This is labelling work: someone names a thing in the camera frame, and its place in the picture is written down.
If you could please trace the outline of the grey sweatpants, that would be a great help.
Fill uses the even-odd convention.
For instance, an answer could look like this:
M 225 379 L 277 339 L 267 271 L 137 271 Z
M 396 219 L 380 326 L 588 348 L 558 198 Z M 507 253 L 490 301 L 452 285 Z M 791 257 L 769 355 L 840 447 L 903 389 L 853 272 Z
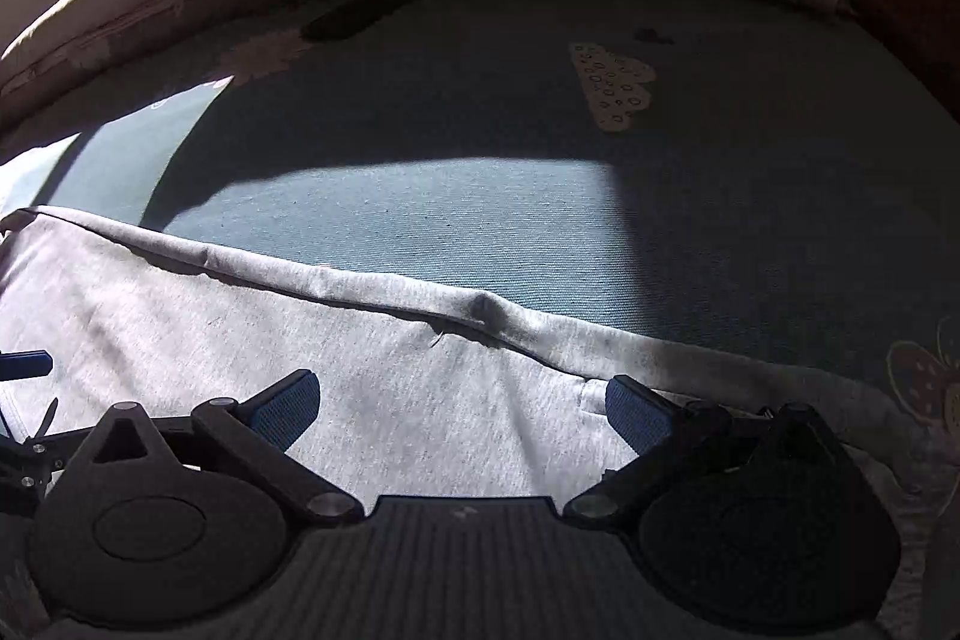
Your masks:
M 64 208 L 2 223 L 2 344 L 52 372 L 3 386 L 15 437 L 94 424 L 133 399 L 156 416 L 319 377 L 304 466 L 382 494 L 566 500 L 628 459 L 605 415 L 626 375 L 670 398 L 755 413 L 810 404 L 850 447 L 903 539 L 880 624 L 958 632 L 958 427 L 911 414 L 946 351 L 896 351 L 889 386 L 542 314 L 485 291 L 199 244 Z

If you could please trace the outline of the teal floral bed sheet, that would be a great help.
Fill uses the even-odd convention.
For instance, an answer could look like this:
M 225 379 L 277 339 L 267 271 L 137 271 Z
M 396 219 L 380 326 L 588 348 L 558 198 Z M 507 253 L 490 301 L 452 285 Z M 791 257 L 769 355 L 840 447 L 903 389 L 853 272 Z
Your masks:
M 889 386 L 958 374 L 958 127 L 848 13 L 770 0 L 348 0 L 220 23 L 11 136 L 2 205 L 485 289 Z

